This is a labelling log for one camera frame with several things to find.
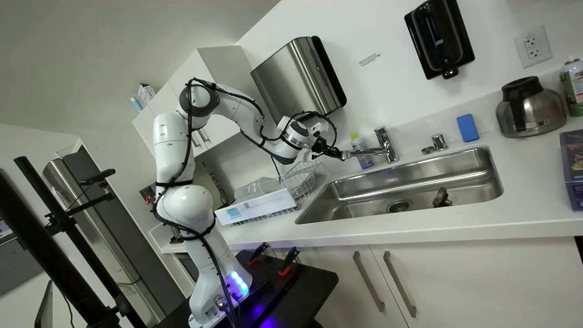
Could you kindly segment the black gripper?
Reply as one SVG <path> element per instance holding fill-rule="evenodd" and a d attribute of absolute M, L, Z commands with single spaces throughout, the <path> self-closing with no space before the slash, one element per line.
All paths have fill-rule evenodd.
<path fill-rule="evenodd" d="M 310 145 L 312 158 L 323 156 L 329 151 L 330 156 L 343 160 L 341 149 L 329 149 L 329 142 L 323 136 L 318 136 L 314 144 Z"/>

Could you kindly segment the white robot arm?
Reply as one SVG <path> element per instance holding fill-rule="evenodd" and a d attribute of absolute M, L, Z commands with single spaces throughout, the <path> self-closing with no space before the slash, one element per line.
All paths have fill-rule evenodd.
<path fill-rule="evenodd" d="M 236 308 L 250 297 L 254 277 L 236 258 L 218 227 L 212 191 L 196 178 L 194 133 L 212 114 L 236 122 L 254 145 L 281 164 L 294 164 L 303 149 L 316 155 L 345 158 L 327 138 L 332 120 L 316 111 L 283 116 L 276 133 L 265 133 L 261 105 L 239 89 L 203 78 L 190 78 L 179 93 L 177 107 L 154 120 L 156 153 L 156 217 L 179 231 L 199 277 L 190 295 L 190 328 L 216 328 L 234 322 Z"/>

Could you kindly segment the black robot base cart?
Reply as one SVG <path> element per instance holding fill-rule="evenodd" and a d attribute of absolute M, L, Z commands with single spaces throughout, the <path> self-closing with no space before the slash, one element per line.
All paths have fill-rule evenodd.
<path fill-rule="evenodd" d="M 221 319 L 214 328 L 321 328 L 316 315 L 340 284 L 334 271 L 250 249 L 238 258 L 254 275 L 252 293 L 236 322 Z"/>

